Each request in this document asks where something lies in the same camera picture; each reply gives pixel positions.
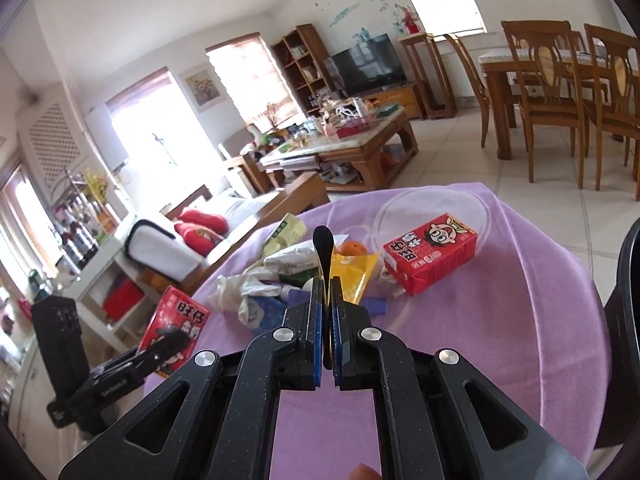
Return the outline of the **white plastic bag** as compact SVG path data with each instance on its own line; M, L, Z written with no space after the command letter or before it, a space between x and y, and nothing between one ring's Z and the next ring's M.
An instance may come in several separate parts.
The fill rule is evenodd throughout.
M259 271L257 273L217 276L213 288L206 299L206 304L220 312L233 314L238 321L248 328L249 296L280 297L282 284L273 281L272 275Z

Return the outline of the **yellow snack wrapper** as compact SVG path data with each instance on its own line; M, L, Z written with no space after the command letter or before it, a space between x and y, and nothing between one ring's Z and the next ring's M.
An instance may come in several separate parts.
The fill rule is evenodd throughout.
M343 256L333 252L330 278L339 278L343 298L351 304L360 304L364 292L378 264L379 254Z

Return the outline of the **black plastic spoon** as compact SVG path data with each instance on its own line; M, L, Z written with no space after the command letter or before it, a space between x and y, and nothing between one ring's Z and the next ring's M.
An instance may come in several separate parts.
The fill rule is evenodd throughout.
M327 226L317 226L314 229L312 240L314 241L314 249L318 256L320 278L324 289L324 296L327 297L329 296L331 283L330 275L332 255L334 251L334 236Z

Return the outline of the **red milk carton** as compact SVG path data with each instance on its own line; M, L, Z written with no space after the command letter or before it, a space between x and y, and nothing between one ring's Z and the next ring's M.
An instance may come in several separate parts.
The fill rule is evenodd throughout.
M166 288L142 337L139 351L148 350L175 330L181 330L189 341L170 356L160 359L160 366L156 369L157 375L168 377L189 361L198 337L208 321L209 313L206 307L198 304L185 292L174 286Z
M425 292L474 258L477 232L451 214L441 214L383 246L390 275L411 297Z

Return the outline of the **blue wrapper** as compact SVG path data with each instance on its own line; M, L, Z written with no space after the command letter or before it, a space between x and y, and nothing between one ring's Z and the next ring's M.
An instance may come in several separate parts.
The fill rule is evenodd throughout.
M265 333L282 325L288 305L278 297L249 296L247 326L254 334Z

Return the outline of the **black trash bin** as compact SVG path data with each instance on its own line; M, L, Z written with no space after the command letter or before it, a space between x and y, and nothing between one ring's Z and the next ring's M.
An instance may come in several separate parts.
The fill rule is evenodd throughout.
M604 306L611 344L608 384L596 448L622 445L639 420L639 221L617 260L616 283Z

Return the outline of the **clear plastic plate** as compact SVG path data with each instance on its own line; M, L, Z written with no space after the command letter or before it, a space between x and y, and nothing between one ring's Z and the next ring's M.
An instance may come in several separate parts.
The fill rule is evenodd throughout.
M413 228L451 214L477 232L476 249L486 243L491 227L488 206L475 193L449 186L408 188L386 202L374 217L370 239L375 250Z

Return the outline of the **white cushion black trim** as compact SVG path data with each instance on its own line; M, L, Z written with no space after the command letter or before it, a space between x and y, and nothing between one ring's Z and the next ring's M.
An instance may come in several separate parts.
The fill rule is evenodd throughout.
M134 222L126 240L125 255L171 281L182 282L204 260L176 231L149 220Z

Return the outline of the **wooden coffee table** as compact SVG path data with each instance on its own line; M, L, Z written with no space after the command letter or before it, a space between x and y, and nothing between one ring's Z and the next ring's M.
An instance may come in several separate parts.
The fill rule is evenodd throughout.
M388 188L418 153L408 115L398 108L393 114L375 120L362 133L345 139L319 136L302 148L274 150L260 163L277 186L283 184L288 172L320 174L326 168L347 165L355 177L349 182L326 180L326 189L337 193L364 192Z

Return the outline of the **wooden tv cabinet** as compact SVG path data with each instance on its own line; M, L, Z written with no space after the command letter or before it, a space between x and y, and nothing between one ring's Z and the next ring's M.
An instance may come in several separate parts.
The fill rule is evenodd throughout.
M398 104L405 109L410 119L424 120L427 118L419 86L416 82L408 82L408 84L400 84L393 88L368 92L363 96L363 99L372 102L375 106Z

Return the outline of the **wooden bookshelf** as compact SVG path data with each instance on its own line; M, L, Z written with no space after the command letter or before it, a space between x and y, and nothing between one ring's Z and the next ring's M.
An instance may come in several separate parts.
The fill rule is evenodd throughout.
M334 85L326 69L329 52L311 24L296 26L271 46L292 96L306 116L320 116Z

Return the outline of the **wooden dining table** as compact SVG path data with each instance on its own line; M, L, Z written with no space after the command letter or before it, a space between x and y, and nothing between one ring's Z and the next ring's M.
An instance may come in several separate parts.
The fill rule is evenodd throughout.
M585 158L589 126L597 129L597 161L602 160L602 133L639 139L639 62L636 38L596 27L604 44L589 40L589 51L559 48L552 38L534 35L520 48L509 47L480 57L486 78L498 142L498 157L512 157L511 117L520 104L528 157L528 177L534 177L536 126L570 130L570 154Z

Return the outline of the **red flower vase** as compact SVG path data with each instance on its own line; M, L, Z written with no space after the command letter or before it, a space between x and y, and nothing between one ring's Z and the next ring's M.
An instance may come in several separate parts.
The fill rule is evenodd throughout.
M420 34L421 27L419 23L419 19L416 16L416 12L408 8L408 6L403 6L401 8L401 21L402 26L405 27L406 33L411 36L415 34Z

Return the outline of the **wooden dining chair near left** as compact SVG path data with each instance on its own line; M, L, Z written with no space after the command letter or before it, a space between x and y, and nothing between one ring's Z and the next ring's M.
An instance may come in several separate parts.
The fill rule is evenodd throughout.
M503 21L520 89L529 182L535 181L537 126L570 130L570 154L578 157L577 184L584 184L586 108L582 78L568 21Z

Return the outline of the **wooden dining chair near right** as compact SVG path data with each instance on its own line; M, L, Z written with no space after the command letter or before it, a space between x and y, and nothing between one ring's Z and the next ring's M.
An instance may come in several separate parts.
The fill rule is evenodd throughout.
M639 39L615 30L585 24L591 56L594 98L587 103L587 114L596 127L596 177L594 188L602 182L603 135L624 139L624 165L634 144L634 180L639 200Z

